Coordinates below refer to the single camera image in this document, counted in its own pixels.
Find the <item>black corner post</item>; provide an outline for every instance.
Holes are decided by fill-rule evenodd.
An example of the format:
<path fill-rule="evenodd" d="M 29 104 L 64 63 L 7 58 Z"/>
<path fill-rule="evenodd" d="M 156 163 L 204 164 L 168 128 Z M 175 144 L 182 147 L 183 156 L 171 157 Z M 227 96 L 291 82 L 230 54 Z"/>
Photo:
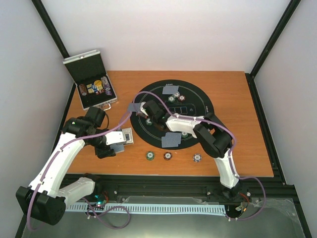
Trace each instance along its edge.
<path fill-rule="evenodd" d="M 41 19 L 43 20 L 45 26 L 47 27 L 49 33 L 51 34 L 51 36 L 53 38 L 53 40 L 55 41 L 55 44 L 57 45 L 61 55 L 63 56 L 63 58 L 68 58 L 69 53 L 67 52 L 67 49 L 65 48 L 63 41 L 61 41 L 61 38 L 60 38 L 56 28 L 54 27 L 52 20 L 49 16 L 48 12 L 46 11 L 42 1 L 41 0 L 32 0 L 32 3 L 35 6 L 36 10 L 38 11 Z"/>
<path fill-rule="evenodd" d="M 262 53 L 260 54 L 260 57 L 256 64 L 254 65 L 250 76 L 252 79 L 254 79 L 259 72 L 260 68 L 262 67 L 266 57 L 272 50 L 275 42 L 277 41 L 278 37 L 281 35 L 282 31 L 284 30 L 286 24 L 288 23 L 289 19 L 293 15 L 295 9 L 297 8 L 298 4 L 301 2 L 301 0 L 291 0 L 284 11 L 280 21 L 278 22 L 276 28 L 274 29 L 271 37 L 269 38 L 266 46 L 264 47 Z"/>

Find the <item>case lid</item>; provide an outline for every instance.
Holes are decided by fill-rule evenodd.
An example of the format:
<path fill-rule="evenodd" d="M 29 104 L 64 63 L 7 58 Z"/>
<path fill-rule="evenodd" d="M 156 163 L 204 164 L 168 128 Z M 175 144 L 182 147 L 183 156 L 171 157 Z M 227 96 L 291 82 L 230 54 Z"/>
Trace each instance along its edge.
<path fill-rule="evenodd" d="M 94 50 L 63 60 L 76 84 L 86 79 L 106 75 L 106 70 L 101 59 L 100 51 Z"/>

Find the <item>wooden table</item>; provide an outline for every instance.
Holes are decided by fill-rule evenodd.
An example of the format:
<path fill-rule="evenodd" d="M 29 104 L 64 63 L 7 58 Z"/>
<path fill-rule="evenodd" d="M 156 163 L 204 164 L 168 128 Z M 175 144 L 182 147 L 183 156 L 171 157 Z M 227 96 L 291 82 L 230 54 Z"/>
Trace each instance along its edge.
<path fill-rule="evenodd" d="M 195 84 L 211 99 L 215 114 L 237 138 L 233 152 L 236 169 L 241 176 L 272 177 L 273 172 L 257 115 L 244 72 L 232 71 L 109 71 L 118 102 L 107 111 L 109 128 L 116 126 L 126 112 L 136 93 L 153 82 L 179 79 Z M 76 91 L 67 119 L 83 116 L 85 112 Z M 131 127 L 130 120 L 123 128 Z M 125 151 L 115 157 L 98 159 L 92 146 L 83 148 L 70 166 L 68 173 L 110 175 L 175 175 L 218 176 L 214 159 L 208 156 L 200 144 L 172 150 L 172 159 L 164 160 L 165 149 L 156 148 L 143 141 L 133 131 L 134 144 L 126 145 Z M 155 159 L 148 161 L 146 153 L 153 151 Z M 200 153 L 202 161 L 195 163 L 193 155 Z"/>

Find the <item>black round poker mat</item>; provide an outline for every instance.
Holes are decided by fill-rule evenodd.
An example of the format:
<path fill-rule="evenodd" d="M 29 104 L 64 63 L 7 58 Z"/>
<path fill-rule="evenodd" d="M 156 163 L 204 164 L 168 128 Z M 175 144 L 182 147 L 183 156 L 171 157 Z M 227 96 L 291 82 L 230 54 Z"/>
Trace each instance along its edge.
<path fill-rule="evenodd" d="M 178 86 L 178 92 L 180 95 L 185 96 L 185 101 L 180 102 L 177 99 L 174 102 L 169 102 L 168 97 L 171 95 L 162 94 L 163 87 L 166 85 L 176 85 Z M 213 111 L 213 105 L 202 89 L 195 86 L 194 84 L 188 83 L 182 80 L 168 79 L 158 81 L 152 84 L 149 84 L 141 91 L 150 91 L 158 95 L 163 102 L 167 105 L 169 110 L 172 113 L 179 113 L 180 115 L 185 116 L 205 116 L 208 112 Z M 147 102 L 149 100 L 154 100 L 157 103 L 160 103 L 157 98 L 150 94 L 142 94 L 137 96 L 135 103 Z M 160 131 L 154 125 L 147 125 L 145 118 L 132 114 L 131 124 L 135 132 L 141 137 L 144 141 L 158 148 L 161 147 L 161 138 L 165 136 L 166 132 Z M 193 146 L 198 143 L 198 140 L 195 139 L 192 135 L 188 135 L 186 138 L 182 138 L 181 144 L 178 147 L 164 148 L 168 150 L 178 150 L 185 149 L 190 146 Z"/>

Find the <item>gray wall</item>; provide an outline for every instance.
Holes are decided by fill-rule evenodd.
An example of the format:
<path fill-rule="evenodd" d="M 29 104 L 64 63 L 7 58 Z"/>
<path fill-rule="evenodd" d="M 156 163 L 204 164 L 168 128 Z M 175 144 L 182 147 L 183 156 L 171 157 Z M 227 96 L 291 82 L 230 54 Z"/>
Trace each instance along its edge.
<path fill-rule="evenodd" d="M 43 0 L 71 55 L 110 70 L 249 72 L 289 0 Z"/>
<path fill-rule="evenodd" d="M 1 1 L 0 31 L 0 236 L 11 238 L 15 192 L 48 159 L 72 81 L 30 0 Z"/>
<path fill-rule="evenodd" d="M 317 237 L 317 1 L 302 1 L 256 76 L 287 183 Z"/>

